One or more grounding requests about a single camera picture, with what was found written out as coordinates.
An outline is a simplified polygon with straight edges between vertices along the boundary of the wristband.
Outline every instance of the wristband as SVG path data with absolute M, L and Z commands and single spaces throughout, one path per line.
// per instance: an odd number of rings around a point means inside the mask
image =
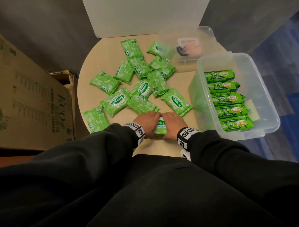
M 178 135 L 178 144 L 181 145 L 186 151 L 188 150 L 187 142 L 190 137 L 198 132 L 201 132 L 195 128 L 185 128 Z
M 135 123 L 135 122 L 128 122 L 126 123 L 124 126 L 127 126 L 131 129 L 133 129 L 138 137 L 138 143 L 137 145 L 139 146 L 142 141 L 144 140 L 144 137 L 145 137 L 145 132 L 142 128 L 142 126 L 138 123 Z

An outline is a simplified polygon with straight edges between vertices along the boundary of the black sleeve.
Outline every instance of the black sleeve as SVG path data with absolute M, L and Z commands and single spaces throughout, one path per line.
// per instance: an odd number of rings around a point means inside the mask
M 299 211 L 298 163 L 264 159 L 238 142 L 220 138 L 216 130 L 196 133 L 187 144 L 191 161 L 197 166 L 284 222 L 295 221 Z
M 100 187 L 105 178 L 117 181 L 137 142 L 134 130 L 115 123 L 42 152 L 27 163 L 0 168 L 0 223 L 31 225 Z

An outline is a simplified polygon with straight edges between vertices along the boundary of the gray wall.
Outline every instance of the gray wall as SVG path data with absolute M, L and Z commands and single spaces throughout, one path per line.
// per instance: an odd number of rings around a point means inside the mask
M 250 53 L 298 10 L 298 0 L 210 0 L 200 25 L 228 51 Z
M 0 0 L 0 33 L 44 70 L 77 75 L 100 40 L 82 0 Z
M 250 53 L 298 10 L 298 0 L 210 0 L 201 25 L 227 50 Z M 77 75 L 100 40 L 82 0 L 0 0 L 0 33 L 46 71 Z

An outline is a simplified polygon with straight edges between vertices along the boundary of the cardboard box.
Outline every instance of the cardboard box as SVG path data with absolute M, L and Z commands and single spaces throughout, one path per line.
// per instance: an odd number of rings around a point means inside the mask
M 0 147 L 46 150 L 74 139 L 71 92 L 0 35 Z

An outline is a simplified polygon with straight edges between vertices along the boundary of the right hand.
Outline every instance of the right hand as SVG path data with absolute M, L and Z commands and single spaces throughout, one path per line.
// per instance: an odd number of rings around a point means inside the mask
M 161 115 L 163 117 L 163 120 L 165 121 L 165 125 L 167 128 L 167 133 L 163 136 L 164 140 L 174 140 L 176 141 L 176 136 L 178 132 L 184 128 L 188 127 L 188 125 L 185 123 L 184 119 L 177 115 L 177 113 L 170 113 L 166 112 Z

